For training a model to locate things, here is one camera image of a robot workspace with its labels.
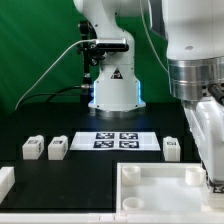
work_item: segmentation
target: white container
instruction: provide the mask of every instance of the white container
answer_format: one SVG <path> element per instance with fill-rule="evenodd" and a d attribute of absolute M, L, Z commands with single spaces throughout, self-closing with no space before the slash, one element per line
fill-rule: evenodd
<path fill-rule="evenodd" d="M 124 185 L 138 185 L 141 180 L 141 168 L 139 166 L 124 166 L 122 168 L 122 183 Z"/>
<path fill-rule="evenodd" d="M 180 144 L 177 138 L 166 137 L 163 139 L 163 153 L 165 161 L 180 161 Z"/>
<path fill-rule="evenodd" d="M 186 168 L 185 182 L 192 187 L 202 187 L 205 183 L 206 171 L 201 167 L 189 166 Z"/>
<path fill-rule="evenodd" d="M 68 138 L 66 136 L 55 137 L 48 146 L 49 160 L 63 160 L 68 151 Z"/>
<path fill-rule="evenodd" d="M 23 145 L 23 159 L 37 160 L 44 151 L 44 138 L 41 135 L 30 137 Z"/>
<path fill-rule="evenodd" d="M 0 204 L 15 183 L 14 167 L 3 167 L 0 170 Z"/>

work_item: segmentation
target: black cable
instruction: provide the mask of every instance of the black cable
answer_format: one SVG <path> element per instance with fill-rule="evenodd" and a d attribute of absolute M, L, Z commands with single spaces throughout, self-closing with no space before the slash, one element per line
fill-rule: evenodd
<path fill-rule="evenodd" d="M 34 97 L 39 97 L 39 96 L 80 96 L 80 94 L 69 94 L 69 93 L 66 93 L 66 94 L 63 94 L 63 93 L 39 93 L 39 94 L 35 94 L 35 95 L 32 95 L 32 96 L 28 96 L 26 98 L 24 98 L 23 100 L 20 101 L 20 103 L 18 104 L 18 107 L 19 108 L 25 101 L 31 99 L 31 98 L 34 98 Z"/>
<path fill-rule="evenodd" d="M 58 94 L 58 93 L 64 93 L 64 92 L 67 92 L 69 90 L 72 90 L 72 89 L 81 89 L 81 86 L 70 86 L 70 87 L 66 87 L 64 89 L 61 89 L 59 91 L 57 91 L 55 94 Z M 50 96 L 46 101 L 45 103 L 49 103 L 52 99 L 54 99 L 57 95 L 52 95 Z"/>
<path fill-rule="evenodd" d="M 217 84 L 210 85 L 208 87 L 208 91 L 219 104 L 224 106 L 224 93 Z"/>

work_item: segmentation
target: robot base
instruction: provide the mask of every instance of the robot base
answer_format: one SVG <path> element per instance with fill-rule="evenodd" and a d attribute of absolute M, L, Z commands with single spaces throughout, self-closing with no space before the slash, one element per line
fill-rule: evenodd
<path fill-rule="evenodd" d="M 89 109 L 90 114 L 105 118 L 128 118 L 143 114 L 145 112 L 145 107 L 139 107 L 129 111 L 107 111 L 91 107 L 89 107 Z"/>

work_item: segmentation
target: blue light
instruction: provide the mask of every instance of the blue light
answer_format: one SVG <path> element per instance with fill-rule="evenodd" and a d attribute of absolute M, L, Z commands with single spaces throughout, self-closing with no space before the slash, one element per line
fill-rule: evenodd
<path fill-rule="evenodd" d="M 138 102 L 139 102 L 139 104 L 141 104 L 142 103 L 142 97 L 141 97 L 141 93 L 142 93 L 142 87 L 141 87 L 141 82 L 140 81 L 138 81 Z"/>

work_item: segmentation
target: white casing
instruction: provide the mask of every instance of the white casing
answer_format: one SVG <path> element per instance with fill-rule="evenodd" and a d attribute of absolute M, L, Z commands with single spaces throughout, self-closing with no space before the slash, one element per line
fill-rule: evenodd
<path fill-rule="evenodd" d="M 102 111 L 130 111 L 145 106 L 141 100 L 140 82 L 134 74 L 134 39 L 115 21 L 121 0 L 74 0 L 77 9 L 93 25 L 98 38 L 125 38 L 128 52 L 106 53 L 100 64 L 100 75 L 94 83 L 94 100 L 89 107 Z M 123 79 L 112 79 L 119 69 Z"/>
<path fill-rule="evenodd" d="M 212 99 L 199 102 L 196 110 L 185 109 L 185 114 L 209 178 L 223 183 L 224 108 Z"/>
<path fill-rule="evenodd" d="M 163 0 L 167 57 L 198 60 L 224 55 L 223 0 Z"/>

